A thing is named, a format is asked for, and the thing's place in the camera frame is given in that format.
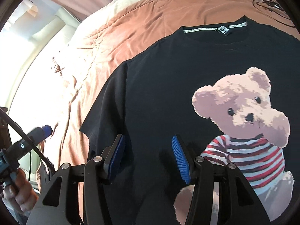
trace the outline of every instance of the striped shirt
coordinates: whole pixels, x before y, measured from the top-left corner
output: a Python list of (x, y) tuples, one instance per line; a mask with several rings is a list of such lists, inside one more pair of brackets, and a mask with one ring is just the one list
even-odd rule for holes
[(274, 186), (285, 168), (282, 148), (269, 143), (262, 135), (247, 141), (218, 136), (201, 156), (213, 164), (235, 163), (257, 195)]

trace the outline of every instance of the finger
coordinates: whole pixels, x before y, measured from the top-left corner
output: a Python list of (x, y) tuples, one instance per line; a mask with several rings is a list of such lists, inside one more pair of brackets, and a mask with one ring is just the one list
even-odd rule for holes
[(5, 199), (10, 201), (16, 197), (16, 191), (12, 185), (8, 185), (4, 188), (3, 195)]
[(35, 206), (36, 202), (38, 200), (38, 196), (36, 195), (36, 193), (34, 191), (31, 192), (30, 197), (27, 199), (27, 201), (25, 201), (21, 206), (21, 210), (22, 212), (28, 212), (31, 211), (33, 209), (33, 207)]
[(11, 207), (18, 213), (22, 214), (22, 210), (20, 208), (20, 205), (15, 201), (15, 199), (12, 199), (10, 202)]
[(22, 169), (18, 169), (17, 178), (15, 184), (18, 188), (21, 188), (26, 181), (26, 174)]
[(23, 204), (25, 201), (27, 201), (27, 199), (31, 195), (31, 191), (32, 191), (31, 184), (29, 182), (25, 182), (23, 186), (20, 188), (19, 193), (16, 196), (16, 202), (19, 205)]

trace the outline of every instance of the teddy bear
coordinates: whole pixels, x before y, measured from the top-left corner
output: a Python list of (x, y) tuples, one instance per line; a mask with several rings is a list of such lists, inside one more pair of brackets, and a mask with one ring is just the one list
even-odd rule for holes
[[(282, 148), (288, 143), (290, 124), (284, 113), (271, 108), (271, 84), (267, 74), (256, 67), (245, 74), (227, 75), (213, 86), (194, 93), (192, 105), (202, 118), (210, 119), (224, 135), (214, 138), (201, 156), (211, 163), (235, 163), (258, 195), (271, 221), (290, 203), (294, 179), (285, 172)], [(218, 215), (218, 189), (214, 186), (211, 225)], [(174, 208), (184, 224), (193, 186), (177, 195)]]

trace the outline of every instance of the clothing tag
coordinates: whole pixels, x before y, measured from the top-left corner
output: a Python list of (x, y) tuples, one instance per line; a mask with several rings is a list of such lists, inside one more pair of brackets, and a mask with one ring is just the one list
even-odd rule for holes
[(220, 33), (220, 34), (223, 34), (225, 36), (229, 35), (230, 34), (230, 29), (225, 27), (225, 26), (221, 26), (219, 28), (217, 28), (217, 31)]
[(190, 33), (190, 32), (196, 32), (196, 31), (218, 31), (220, 32), (221, 34), (223, 35), (228, 35), (231, 33), (231, 31), (229, 29), (231, 28), (237, 28), (237, 27), (244, 27), (244, 26), (247, 26), (248, 23), (247, 22), (244, 22), (242, 24), (239, 24), (239, 25), (229, 25), (229, 26), (224, 26), (222, 25), (221, 27), (219, 28), (211, 28), (211, 27), (206, 27), (206, 28), (198, 28), (198, 29), (193, 29), (193, 30), (184, 30), (184, 33)]

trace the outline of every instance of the bear face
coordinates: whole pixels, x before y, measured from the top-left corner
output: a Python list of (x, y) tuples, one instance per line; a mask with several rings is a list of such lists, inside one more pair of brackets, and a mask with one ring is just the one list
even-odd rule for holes
[(270, 92), (266, 73), (249, 68), (245, 74), (225, 76), (214, 86), (199, 88), (192, 104), (199, 116), (210, 118), (231, 138), (252, 139), (263, 134), (272, 144), (284, 147), (290, 124), (284, 113), (271, 108)]

